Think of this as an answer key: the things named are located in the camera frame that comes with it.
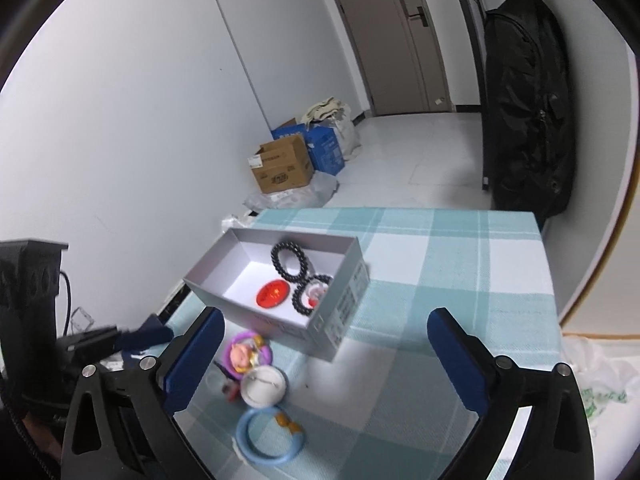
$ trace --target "tablecloth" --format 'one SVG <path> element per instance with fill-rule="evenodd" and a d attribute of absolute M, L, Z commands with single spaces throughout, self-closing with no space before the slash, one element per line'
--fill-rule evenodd
<path fill-rule="evenodd" d="M 334 362 L 272 343 L 289 378 L 282 406 L 306 431 L 302 453 L 278 468 L 249 466 L 232 450 L 244 411 L 226 402 L 212 365 L 176 421 L 213 475 L 227 479 L 436 479 L 476 421 L 464 409 L 426 336 L 445 306 L 494 354 L 550 369 L 560 331 L 545 250 L 533 215 L 390 208 L 268 210 L 254 228 L 357 236 L 371 282 Z M 191 294 L 170 320 L 183 332 L 202 309 Z M 225 339 L 240 330 L 228 324 Z M 492 480 L 503 478 L 526 413 Z M 279 454 L 285 430 L 257 419 L 258 447 Z"/>

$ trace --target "red pin button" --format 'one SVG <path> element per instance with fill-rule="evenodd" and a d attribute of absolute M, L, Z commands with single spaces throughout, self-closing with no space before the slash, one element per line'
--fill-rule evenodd
<path fill-rule="evenodd" d="M 287 299 L 291 287 L 284 280 L 273 280 L 258 291 L 255 303 L 262 308 L 273 308 Z"/>

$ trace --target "door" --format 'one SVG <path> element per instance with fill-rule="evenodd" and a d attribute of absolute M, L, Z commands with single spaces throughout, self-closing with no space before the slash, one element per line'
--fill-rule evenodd
<path fill-rule="evenodd" d="M 337 0 L 377 115 L 451 110 L 424 0 Z"/>

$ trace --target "purple bangle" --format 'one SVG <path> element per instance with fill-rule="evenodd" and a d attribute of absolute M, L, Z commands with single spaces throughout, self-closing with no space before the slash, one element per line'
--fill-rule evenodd
<path fill-rule="evenodd" d="M 238 381 L 242 379 L 242 377 L 244 377 L 244 374 L 239 374 L 238 372 L 236 372 L 236 369 L 231 364 L 231 347 L 236 343 L 241 343 L 244 340 L 251 339 L 259 335 L 260 334 L 258 334 L 257 332 L 253 332 L 252 330 L 249 330 L 248 332 L 241 332 L 237 336 L 235 336 L 225 348 L 225 352 L 222 355 L 222 364 L 225 365 L 226 370 Z M 261 365 L 270 365 L 273 362 L 273 354 L 271 353 L 271 348 L 269 348 L 269 345 L 265 344 L 258 351 L 260 352 Z"/>

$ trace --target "shoebox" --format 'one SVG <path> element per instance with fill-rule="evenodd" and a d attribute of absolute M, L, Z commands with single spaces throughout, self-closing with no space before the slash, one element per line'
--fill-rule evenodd
<path fill-rule="evenodd" d="M 306 142 L 311 163 L 317 171 L 337 175 L 344 168 L 340 144 L 332 128 L 313 126 L 306 129 L 304 124 L 283 125 L 271 132 L 274 139 L 300 134 Z"/>
<path fill-rule="evenodd" d="M 263 308 L 257 304 L 261 288 L 281 279 L 271 261 L 271 249 L 283 241 L 303 249 L 310 273 L 333 277 L 308 317 L 293 307 L 295 283 L 289 284 L 289 295 L 280 305 Z M 290 274 L 299 273 L 300 263 L 290 251 L 280 253 L 280 262 Z M 369 285 L 369 275 L 357 238 L 231 228 L 184 281 L 204 304 L 220 309 L 226 319 L 312 357 L 332 361 Z"/>
<path fill-rule="evenodd" d="M 263 193 L 307 186 L 314 174 L 302 135 L 262 144 L 260 150 L 249 158 L 249 167 Z"/>

